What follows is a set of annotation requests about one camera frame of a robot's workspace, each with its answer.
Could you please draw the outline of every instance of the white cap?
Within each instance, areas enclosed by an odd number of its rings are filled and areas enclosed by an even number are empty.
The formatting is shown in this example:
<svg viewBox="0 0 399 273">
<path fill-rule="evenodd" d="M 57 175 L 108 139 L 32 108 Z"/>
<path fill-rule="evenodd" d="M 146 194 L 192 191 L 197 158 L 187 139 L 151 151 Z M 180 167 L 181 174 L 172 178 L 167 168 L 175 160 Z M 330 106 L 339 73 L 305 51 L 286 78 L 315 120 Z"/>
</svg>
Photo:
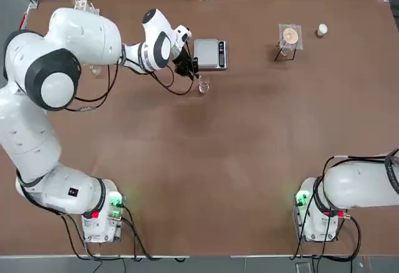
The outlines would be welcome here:
<svg viewBox="0 0 399 273">
<path fill-rule="evenodd" d="M 327 33 L 327 31 L 328 31 L 327 26 L 325 24 L 320 24 L 319 25 L 319 29 L 317 30 L 317 33 L 318 33 L 319 36 L 322 36 L 325 33 Z"/>
<path fill-rule="evenodd" d="M 65 106 L 74 96 L 74 83 L 63 72 L 49 75 L 42 84 L 41 95 L 43 102 L 53 108 Z"/>
</svg>

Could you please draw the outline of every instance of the brown table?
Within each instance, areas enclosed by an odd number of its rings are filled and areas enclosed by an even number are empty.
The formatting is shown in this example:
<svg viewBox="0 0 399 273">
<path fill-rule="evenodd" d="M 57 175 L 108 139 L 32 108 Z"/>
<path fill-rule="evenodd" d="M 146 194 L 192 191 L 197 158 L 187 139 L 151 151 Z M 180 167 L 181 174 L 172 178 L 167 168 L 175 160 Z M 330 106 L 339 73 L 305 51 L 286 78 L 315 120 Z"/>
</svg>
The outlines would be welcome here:
<svg viewBox="0 0 399 273">
<path fill-rule="evenodd" d="M 82 114 L 52 113 L 61 162 L 111 178 L 127 196 L 147 250 L 156 255 L 292 254 L 292 195 L 334 154 L 372 155 L 397 147 L 399 37 L 382 0 L 94 0 L 126 43 L 144 40 L 141 19 L 162 10 L 194 38 L 228 42 L 229 69 L 210 90 L 177 97 L 150 77 L 120 70 L 106 104 Z M 45 34 L 68 0 L 41 0 L 28 28 Z M 314 32 L 326 23 L 323 38 Z M 304 50 L 273 62 L 278 24 L 302 26 Z M 163 73 L 163 79 L 169 79 Z M 79 94 L 107 80 L 85 71 Z M 188 82 L 177 78 L 178 89 Z M 72 254 L 59 218 L 14 189 L 14 167 L 0 154 L 0 254 Z M 398 254 L 397 208 L 351 210 L 363 232 L 361 254 Z M 350 224 L 326 253 L 350 254 Z M 133 254 L 121 244 L 92 250 Z M 77 238 L 75 245 L 81 250 Z M 319 253 L 320 244 L 305 245 Z"/>
</svg>

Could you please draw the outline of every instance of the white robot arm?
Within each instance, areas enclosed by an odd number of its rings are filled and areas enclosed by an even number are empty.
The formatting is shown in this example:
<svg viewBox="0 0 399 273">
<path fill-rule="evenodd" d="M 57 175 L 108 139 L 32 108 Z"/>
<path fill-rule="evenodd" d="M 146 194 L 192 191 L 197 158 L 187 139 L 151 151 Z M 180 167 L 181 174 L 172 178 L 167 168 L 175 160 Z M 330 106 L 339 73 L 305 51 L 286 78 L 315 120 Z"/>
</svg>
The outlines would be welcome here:
<svg viewBox="0 0 399 273">
<path fill-rule="evenodd" d="M 324 241 L 328 230 L 327 241 L 331 241 L 345 209 L 399 205 L 398 151 L 372 157 L 336 156 L 344 160 L 329 168 L 324 178 L 307 178 L 296 194 L 299 232 L 303 230 L 308 241 Z"/>
<path fill-rule="evenodd" d="M 119 64 L 139 73 L 190 62 L 183 48 L 191 32 L 174 31 L 152 9 L 143 18 L 146 41 L 127 46 L 110 20 L 76 9 L 60 8 L 43 37 L 17 31 L 6 41 L 0 89 L 0 143 L 17 168 L 16 188 L 41 206 L 82 214 L 86 241 L 112 242 L 118 237 L 122 195 L 101 180 L 59 163 L 60 143 L 46 111 L 66 108 L 74 99 L 81 64 Z M 196 73 L 186 71 L 192 79 Z"/>
</svg>

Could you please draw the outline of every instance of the digital scale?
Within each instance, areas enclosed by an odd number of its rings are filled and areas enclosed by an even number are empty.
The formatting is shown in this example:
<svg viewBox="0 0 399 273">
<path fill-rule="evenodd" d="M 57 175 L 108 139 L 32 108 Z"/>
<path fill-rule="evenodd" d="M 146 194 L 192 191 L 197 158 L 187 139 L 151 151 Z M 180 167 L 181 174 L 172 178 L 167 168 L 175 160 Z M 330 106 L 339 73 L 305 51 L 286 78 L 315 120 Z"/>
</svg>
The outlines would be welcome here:
<svg viewBox="0 0 399 273">
<path fill-rule="evenodd" d="M 198 58 L 198 69 L 223 70 L 227 68 L 227 43 L 218 39 L 196 39 L 194 57 Z"/>
</svg>

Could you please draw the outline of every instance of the cable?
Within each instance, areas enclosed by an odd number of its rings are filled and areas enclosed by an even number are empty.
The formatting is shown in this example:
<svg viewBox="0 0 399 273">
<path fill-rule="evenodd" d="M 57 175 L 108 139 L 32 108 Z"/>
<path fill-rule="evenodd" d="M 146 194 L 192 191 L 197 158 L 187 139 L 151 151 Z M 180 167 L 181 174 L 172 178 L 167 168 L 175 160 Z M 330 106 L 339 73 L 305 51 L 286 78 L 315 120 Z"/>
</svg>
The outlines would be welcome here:
<svg viewBox="0 0 399 273">
<path fill-rule="evenodd" d="M 110 66 L 108 65 L 108 81 L 109 81 L 109 77 L 110 77 Z M 117 80 L 117 73 L 115 73 L 115 75 L 113 76 L 112 83 L 111 83 L 111 85 L 108 85 L 107 91 L 99 97 L 87 99 L 87 98 L 80 98 L 80 97 L 75 96 L 75 99 L 80 100 L 81 102 L 86 102 L 86 103 L 98 102 L 99 100 L 105 98 L 110 93 L 110 91 L 112 90 L 112 87 L 115 85 L 116 80 Z"/>
<path fill-rule="evenodd" d="M 167 86 L 167 85 L 163 84 L 163 83 L 161 82 L 161 80 L 160 80 L 154 73 L 152 73 L 152 74 L 150 74 L 150 75 L 151 75 L 151 76 L 154 78 L 154 80 L 156 80 L 163 88 L 165 88 L 167 91 L 169 91 L 170 93 L 173 93 L 173 94 L 175 94 L 175 95 L 186 95 L 188 92 L 190 92 L 191 88 L 193 88 L 194 79 L 191 79 L 190 87 L 188 87 L 188 89 L 187 89 L 186 91 L 184 91 L 184 92 L 175 92 L 174 90 L 172 90 L 172 89 L 169 88 L 170 86 Z"/>
<path fill-rule="evenodd" d="M 131 62 L 131 63 L 133 63 L 134 65 L 138 66 L 139 68 L 143 69 L 143 67 L 140 66 L 140 64 L 138 64 L 137 62 L 134 62 L 133 60 L 128 59 L 128 58 L 126 58 L 126 60 L 129 61 L 129 62 Z M 153 77 L 154 80 L 156 80 L 163 88 L 165 88 L 167 91 L 169 91 L 170 93 L 173 93 L 173 94 L 175 94 L 175 95 L 186 95 L 188 92 L 190 92 L 190 90 L 191 90 L 191 88 L 193 87 L 193 84 L 194 84 L 194 79 L 191 79 L 191 85 L 190 85 L 190 87 L 189 87 L 186 91 L 184 91 L 184 92 L 175 92 L 174 90 L 170 89 L 170 87 L 171 87 L 171 86 L 173 85 L 173 83 L 175 82 L 175 73 L 172 71 L 172 69 L 170 68 L 169 65 L 167 65 L 167 67 L 169 68 L 170 72 L 172 73 L 172 82 L 171 82 L 171 84 L 169 84 L 169 85 L 165 85 L 164 83 L 162 83 L 162 81 L 158 78 L 158 76 L 157 76 L 154 72 L 146 71 L 146 72 L 143 74 L 143 73 L 137 72 L 136 70 L 134 70 L 134 69 L 132 69 L 132 68 L 130 68 L 130 67 L 128 67 L 128 68 L 129 68 L 131 71 L 133 71 L 135 74 L 137 74 L 137 75 L 150 75 L 150 76 Z"/>
<path fill-rule="evenodd" d="M 100 264 L 97 266 L 97 268 L 94 269 L 93 273 L 95 273 L 95 271 L 97 271 L 102 266 L 102 261 L 95 261 L 95 262 L 100 262 Z"/>
<path fill-rule="evenodd" d="M 112 90 L 113 85 L 115 84 L 115 81 L 116 81 L 117 76 L 118 76 L 118 67 L 119 67 L 119 65 L 116 64 L 115 74 L 113 76 L 112 83 L 110 84 L 110 66 L 108 65 L 108 90 L 101 97 L 95 98 L 93 100 L 86 100 L 86 99 L 83 99 L 83 98 L 78 98 L 78 100 L 81 100 L 83 102 L 96 102 L 96 101 L 98 101 L 99 99 L 102 98 L 103 100 L 98 105 L 96 105 L 96 106 L 84 106 L 84 107 L 80 107 L 78 109 L 71 109 L 71 108 L 65 108 L 65 109 L 67 111 L 70 111 L 70 112 L 85 112 L 85 111 L 92 111 L 92 110 L 100 108 L 105 103 L 105 101 L 107 100 L 108 94 L 110 93 L 110 91 Z"/>
<path fill-rule="evenodd" d="M 331 220 L 331 214 L 329 214 L 329 221 L 328 221 L 328 223 L 327 223 L 327 230 L 325 231 L 325 237 L 324 237 L 324 241 L 323 241 L 322 253 L 321 253 L 321 255 L 319 256 L 319 259 L 317 260 L 316 273 L 319 273 L 319 264 L 320 264 L 320 260 L 323 258 L 323 255 L 324 255 L 324 251 L 325 251 L 325 242 L 327 241 L 327 235 L 328 235 L 328 233 L 329 233 L 330 220 Z"/>
<path fill-rule="evenodd" d="M 129 213 L 129 216 L 132 216 L 130 210 L 129 210 L 126 206 L 123 206 L 123 208 L 127 210 L 127 212 Z M 148 260 L 150 260 L 150 261 L 159 261 L 161 258 L 159 258 L 159 257 L 152 257 L 152 256 L 149 255 L 149 254 L 147 253 L 147 251 L 145 250 L 145 248 L 144 248 L 144 246 L 143 246 L 143 243 L 142 243 L 142 240 L 141 240 L 140 237 L 138 236 L 138 233 L 137 233 L 137 231 L 136 231 L 136 229 L 135 229 L 133 220 L 132 220 L 132 222 L 130 222 L 128 219 L 122 217 L 122 221 L 126 222 L 126 223 L 130 226 L 130 228 L 132 229 L 133 234 L 134 234 L 135 238 L 137 239 L 138 246 L 140 247 L 140 250 L 141 250 L 142 253 L 145 255 L 145 257 L 146 257 Z"/>
<path fill-rule="evenodd" d="M 125 263 L 125 259 L 121 258 L 122 262 L 123 262 L 123 273 L 126 273 L 126 263 Z"/>
</svg>

